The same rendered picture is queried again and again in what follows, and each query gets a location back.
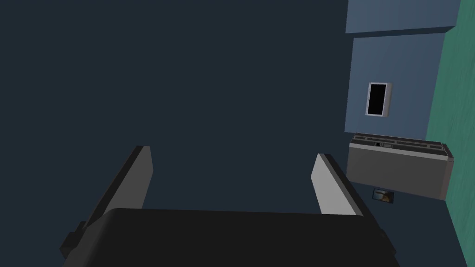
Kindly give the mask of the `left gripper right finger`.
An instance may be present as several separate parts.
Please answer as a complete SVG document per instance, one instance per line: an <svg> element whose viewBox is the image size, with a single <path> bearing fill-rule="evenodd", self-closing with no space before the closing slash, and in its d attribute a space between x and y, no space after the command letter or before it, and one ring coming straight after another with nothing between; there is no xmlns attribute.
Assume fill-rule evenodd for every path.
<svg viewBox="0 0 475 267"><path fill-rule="evenodd" d="M372 217L332 155L317 155L311 181L322 214Z"/></svg>

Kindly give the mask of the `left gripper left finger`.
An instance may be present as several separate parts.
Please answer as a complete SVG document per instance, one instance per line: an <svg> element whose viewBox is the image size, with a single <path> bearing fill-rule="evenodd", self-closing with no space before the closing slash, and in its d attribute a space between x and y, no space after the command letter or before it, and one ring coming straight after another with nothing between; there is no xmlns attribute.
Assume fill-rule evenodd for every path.
<svg viewBox="0 0 475 267"><path fill-rule="evenodd" d="M153 175L149 146L136 146L93 209L85 227L112 209L141 209Z"/></svg>

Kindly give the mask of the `small framed picture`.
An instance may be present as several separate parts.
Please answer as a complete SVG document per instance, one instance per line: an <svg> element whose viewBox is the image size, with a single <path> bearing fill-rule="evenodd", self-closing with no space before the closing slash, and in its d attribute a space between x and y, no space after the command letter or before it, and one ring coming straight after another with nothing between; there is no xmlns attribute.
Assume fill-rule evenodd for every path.
<svg viewBox="0 0 475 267"><path fill-rule="evenodd" d="M372 199L374 199L375 201L392 204L394 202L394 192L385 191L381 189L374 189L373 194L372 194Z"/></svg>

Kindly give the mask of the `grey box appliance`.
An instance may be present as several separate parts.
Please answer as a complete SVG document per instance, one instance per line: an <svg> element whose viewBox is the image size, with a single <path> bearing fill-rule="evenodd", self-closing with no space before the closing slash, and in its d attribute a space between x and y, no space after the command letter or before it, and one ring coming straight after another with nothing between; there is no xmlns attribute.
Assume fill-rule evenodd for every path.
<svg viewBox="0 0 475 267"><path fill-rule="evenodd" d="M446 199L454 156L441 142L356 133L346 176L352 182Z"/></svg>

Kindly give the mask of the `black window with white frame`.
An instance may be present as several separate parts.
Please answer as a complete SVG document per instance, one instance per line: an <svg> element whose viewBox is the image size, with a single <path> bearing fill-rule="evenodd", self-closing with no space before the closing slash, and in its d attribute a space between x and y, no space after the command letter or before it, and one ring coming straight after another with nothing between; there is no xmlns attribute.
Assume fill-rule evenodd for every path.
<svg viewBox="0 0 475 267"><path fill-rule="evenodd" d="M369 83L365 115L388 117L391 96L392 83Z"/></svg>

